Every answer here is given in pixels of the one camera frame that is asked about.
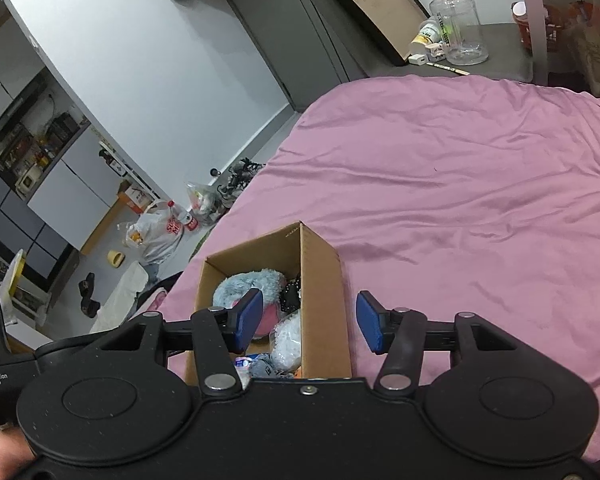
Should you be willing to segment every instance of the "human hand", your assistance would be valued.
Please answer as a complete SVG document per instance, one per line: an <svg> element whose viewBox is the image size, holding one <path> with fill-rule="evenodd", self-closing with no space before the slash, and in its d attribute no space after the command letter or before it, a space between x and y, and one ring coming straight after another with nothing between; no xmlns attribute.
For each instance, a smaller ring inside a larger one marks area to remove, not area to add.
<svg viewBox="0 0 600 480"><path fill-rule="evenodd" d="M8 480L35 459L20 428L0 431L0 480Z"/></svg>

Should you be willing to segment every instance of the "bottle with red cap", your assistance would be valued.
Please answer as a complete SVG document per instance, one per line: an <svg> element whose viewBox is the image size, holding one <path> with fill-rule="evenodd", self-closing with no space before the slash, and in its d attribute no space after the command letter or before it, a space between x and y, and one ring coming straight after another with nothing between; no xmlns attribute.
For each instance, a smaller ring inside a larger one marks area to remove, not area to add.
<svg viewBox="0 0 600 480"><path fill-rule="evenodd" d="M183 208L181 205L176 204L173 200L169 200L168 204L169 208L173 215L178 219L178 221L184 225L189 231L193 231L198 227L198 221L193 218L191 213Z"/></svg>

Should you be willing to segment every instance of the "floor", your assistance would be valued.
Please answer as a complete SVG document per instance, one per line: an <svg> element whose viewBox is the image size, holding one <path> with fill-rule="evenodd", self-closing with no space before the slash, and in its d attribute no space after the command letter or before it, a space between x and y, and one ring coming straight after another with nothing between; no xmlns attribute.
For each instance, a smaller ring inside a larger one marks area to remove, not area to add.
<svg viewBox="0 0 600 480"><path fill-rule="evenodd" d="M294 114L283 124L253 157L253 160L255 162L267 162L276 153L280 143L286 139L299 117L299 114ZM122 245L123 235L118 230L118 225L133 221L137 217L138 215L133 213L131 209L124 210L105 232L102 240L96 245L91 254L88 256L80 255L80 263L59 295L56 304L49 310L40 332L51 339L62 339L89 332L94 320L86 317L80 310L78 282L83 280L89 272L93 272L95 274L93 299L101 304L107 301L122 274L134 261L132 251ZM191 254L207 230L207 228L201 228L192 233L185 232L173 255L160 265L158 278L163 279L184 270L189 263ZM111 267L107 261L107 253L110 250L121 251L127 255L127 258L118 269Z"/></svg>

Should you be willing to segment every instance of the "gray door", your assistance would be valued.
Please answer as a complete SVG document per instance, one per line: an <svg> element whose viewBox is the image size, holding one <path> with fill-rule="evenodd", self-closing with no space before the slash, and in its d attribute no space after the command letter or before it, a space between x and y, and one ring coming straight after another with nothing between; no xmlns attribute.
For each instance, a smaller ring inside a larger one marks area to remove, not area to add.
<svg viewBox="0 0 600 480"><path fill-rule="evenodd" d="M300 0L228 0L295 110L340 84Z"/></svg>

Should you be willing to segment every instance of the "bed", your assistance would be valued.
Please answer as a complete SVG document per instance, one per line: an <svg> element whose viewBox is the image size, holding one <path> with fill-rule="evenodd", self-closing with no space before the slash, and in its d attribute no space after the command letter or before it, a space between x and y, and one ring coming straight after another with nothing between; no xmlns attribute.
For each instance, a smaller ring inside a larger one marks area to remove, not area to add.
<svg viewBox="0 0 600 480"><path fill-rule="evenodd" d="M296 220L340 254L356 376L382 362L353 311L368 289L433 320L477 312L600 399L600 99L480 76L339 86L222 218L165 318L190 316L208 254ZM427 353L422 381L447 368ZM600 423L586 457L600 458Z"/></svg>

